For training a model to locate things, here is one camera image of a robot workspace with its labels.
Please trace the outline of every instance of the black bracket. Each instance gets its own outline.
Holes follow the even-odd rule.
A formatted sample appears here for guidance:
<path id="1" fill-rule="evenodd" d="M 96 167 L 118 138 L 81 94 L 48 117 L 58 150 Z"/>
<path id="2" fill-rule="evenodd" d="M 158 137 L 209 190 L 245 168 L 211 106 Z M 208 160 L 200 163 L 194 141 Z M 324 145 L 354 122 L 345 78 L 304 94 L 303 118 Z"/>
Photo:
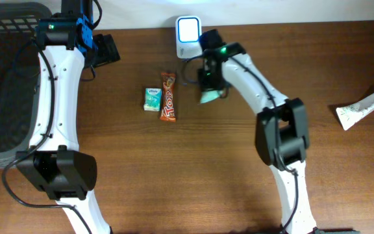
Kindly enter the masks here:
<path id="1" fill-rule="evenodd" d="M 19 151 L 16 158 L 26 154 L 26 151 Z M 67 150 L 65 146 L 59 146 L 58 151 L 36 151 L 19 162 L 17 168 L 37 190 L 46 192 L 51 200 L 84 200 L 87 192 L 94 189 L 96 184 L 95 158 Z"/>
<path id="2" fill-rule="evenodd" d="M 287 126 L 279 129 L 279 150 L 285 165 L 296 161 L 303 162 L 306 158 L 305 150 L 310 146 L 308 118 L 303 102 L 299 98 L 287 100 L 285 104 L 277 107 L 277 115 L 282 121 L 288 122 Z M 272 109 L 266 108 L 258 114 L 255 144 L 259 157 L 266 165 L 273 165 L 283 171 L 285 168 L 277 162 L 274 153 L 277 132 L 275 120 L 275 112 Z"/>

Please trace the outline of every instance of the white tube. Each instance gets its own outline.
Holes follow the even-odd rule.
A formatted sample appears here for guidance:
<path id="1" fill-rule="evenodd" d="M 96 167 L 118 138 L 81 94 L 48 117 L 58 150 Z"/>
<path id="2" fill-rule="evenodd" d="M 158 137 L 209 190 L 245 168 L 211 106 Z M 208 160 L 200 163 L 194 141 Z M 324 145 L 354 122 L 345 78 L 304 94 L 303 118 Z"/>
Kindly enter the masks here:
<path id="1" fill-rule="evenodd" d="M 374 94 L 350 106 L 336 109 L 337 116 L 345 131 L 372 111 L 374 111 Z"/>

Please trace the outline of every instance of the wooden table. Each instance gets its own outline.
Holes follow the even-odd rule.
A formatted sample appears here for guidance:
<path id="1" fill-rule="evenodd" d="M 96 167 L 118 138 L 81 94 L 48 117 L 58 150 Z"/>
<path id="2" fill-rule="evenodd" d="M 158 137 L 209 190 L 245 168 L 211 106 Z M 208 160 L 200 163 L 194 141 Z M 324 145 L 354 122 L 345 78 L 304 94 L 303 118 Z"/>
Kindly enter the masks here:
<path id="1" fill-rule="evenodd" d="M 308 111 L 306 182 L 320 228 L 374 233 L 374 113 L 344 131 L 336 106 L 374 91 L 374 21 L 218 27 L 240 42 L 282 93 Z M 115 233 L 228 233 L 277 227 L 281 205 L 254 146 L 255 117 L 239 93 L 198 105 L 196 86 L 178 82 L 177 122 L 142 109 L 160 72 L 179 72 L 174 29 L 111 33 L 122 61 L 97 69 L 79 90 L 81 151 L 96 157 L 95 188 Z M 192 64 L 193 77 L 199 63 Z M 85 71 L 84 78 L 89 78 Z M 18 195 L 52 203 L 16 170 Z M 61 210 L 29 209 L 1 184 L 0 233 L 73 233 Z"/>

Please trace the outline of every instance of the black basket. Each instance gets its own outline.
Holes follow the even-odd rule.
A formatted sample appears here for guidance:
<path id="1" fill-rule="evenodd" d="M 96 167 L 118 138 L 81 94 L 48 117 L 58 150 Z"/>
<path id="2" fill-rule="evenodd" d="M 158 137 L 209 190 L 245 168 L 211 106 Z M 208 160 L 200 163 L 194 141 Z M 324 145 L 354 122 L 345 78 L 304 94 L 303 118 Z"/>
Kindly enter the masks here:
<path id="1" fill-rule="evenodd" d="M 50 10 L 39 3 L 0 4 L 0 168 L 28 147 L 38 106 L 37 51 L 24 52 L 16 73 L 12 61 L 34 35 L 38 20 L 50 17 Z"/>

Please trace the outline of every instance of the small green packet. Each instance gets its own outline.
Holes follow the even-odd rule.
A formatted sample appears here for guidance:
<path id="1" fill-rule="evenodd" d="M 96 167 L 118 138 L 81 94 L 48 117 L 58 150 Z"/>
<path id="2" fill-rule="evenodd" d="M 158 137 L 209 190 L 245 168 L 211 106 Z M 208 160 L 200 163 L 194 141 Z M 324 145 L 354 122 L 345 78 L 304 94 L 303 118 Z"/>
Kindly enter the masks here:
<path id="1" fill-rule="evenodd" d="M 146 88 L 143 109 L 145 111 L 160 111 L 161 96 L 162 91 L 160 88 Z"/>

